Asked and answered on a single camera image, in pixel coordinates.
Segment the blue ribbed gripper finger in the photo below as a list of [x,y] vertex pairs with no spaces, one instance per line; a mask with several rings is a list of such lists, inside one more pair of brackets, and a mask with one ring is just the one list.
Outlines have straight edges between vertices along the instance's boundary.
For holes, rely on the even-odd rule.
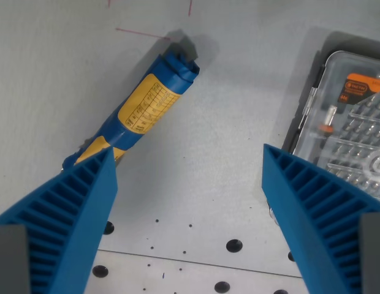
[[32,293],[83,293],[118,191],[112,148],[62,171],[0,215],[26,229]]
[[380,201],[265,144],[262,190],[310,293],[362,293],[359,220]]

